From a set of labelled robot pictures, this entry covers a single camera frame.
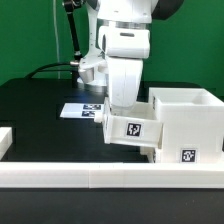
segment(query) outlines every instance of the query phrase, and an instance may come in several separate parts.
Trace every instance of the white plastic block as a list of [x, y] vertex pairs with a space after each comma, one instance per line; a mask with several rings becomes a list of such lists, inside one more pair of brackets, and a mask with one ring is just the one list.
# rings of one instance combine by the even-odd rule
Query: white plastic block
[[0, 128], [0, 160], [12, 144], [12, 128]]
[[105, 99], [103, 121], [105, 143], [158, 147], [162, 123], [154, 120], [151, 106], [137, 102], [126, 116], [115, 116], [110, 112], [108, 99]]
[[222, 155], [224, 103], [205, 89], [150, 88], [163, 123], [161, 162], [215, 163]]
[[0, 163], [0, 187], [88, 188], [89, 164]]
[[123, 188], [123, 164], [91, 164], [89, 170], [89, 188]]

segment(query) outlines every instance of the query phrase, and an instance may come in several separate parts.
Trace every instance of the white border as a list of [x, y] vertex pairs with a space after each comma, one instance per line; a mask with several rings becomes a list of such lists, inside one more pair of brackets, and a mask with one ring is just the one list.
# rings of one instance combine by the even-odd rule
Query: white border
[[[5, 144], [10, 146], [12, 130], [1, 128], [0, 134], [0, 146], [4, 143], [2, 149], [7, 150]], [[0, 162], [0, 188], [224, 188], [224, 162]]]

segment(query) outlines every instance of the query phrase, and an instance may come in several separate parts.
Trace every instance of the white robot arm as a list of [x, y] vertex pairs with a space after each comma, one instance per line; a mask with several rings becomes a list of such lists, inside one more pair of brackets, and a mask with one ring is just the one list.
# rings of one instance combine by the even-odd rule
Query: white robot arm
[[152, 22], [151, 14], [158, 0], [87, 2], [98, 10], [96, 43], [107, 62], [111, 111], [122, 115], [136, 102], [143, 68], [142, 59], [148, 58], [150, 52], [147, 24]]

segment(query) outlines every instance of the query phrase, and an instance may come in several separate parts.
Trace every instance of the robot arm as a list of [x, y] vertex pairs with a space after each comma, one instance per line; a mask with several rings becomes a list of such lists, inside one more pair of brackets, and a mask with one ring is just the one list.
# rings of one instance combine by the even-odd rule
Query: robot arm
[[108, 66], [108, 95], [113, 114], [134, 106], [143, 61], [149, 57], [152, 12], [158, 0], [101, 0], [98, 13], [98, 46]]
[[[84, 83], [93, 83], [102, 65], [113, 114], [126, 114], [136, 102], [143, 68], [142, 59], [148, 58], [150, 52], [150, 31], [147, 25], [152, 22], [155, 8], [157, 19], [160, 10], [167, 8], [162, 7], [164, 1], [166, 0], [73, 1], [74, 4], [88, 3], [90, 24], [89, 53], [80, 60], [80, 77]], [[176, 7], [183, 0], [171, 2]]]

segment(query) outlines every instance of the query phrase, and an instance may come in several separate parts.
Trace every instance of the black cable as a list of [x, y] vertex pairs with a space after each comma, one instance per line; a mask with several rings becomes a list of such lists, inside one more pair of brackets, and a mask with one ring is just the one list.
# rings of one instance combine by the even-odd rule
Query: black cable
[[38, 73], [38, 72], [41, 72], [41, 71], [44, 71], [44, 69], [46, 68], [52, 68], [52, 67], [57, 67], [57, 66], [62, 66], [62, 65], [70, 65], [69, 62], [57, 62], [57, 63], [53, 63], [53, 64], [48, 64], [48, 65], [44, 65], [44, 66], [41, 66], [39, 68], [37, 68], [36, 70], [34, 70], [33, 72], [30, 72], [29, 74], [27, 74], [24, 78], [25, 79], [32, 79], [32, 77]]

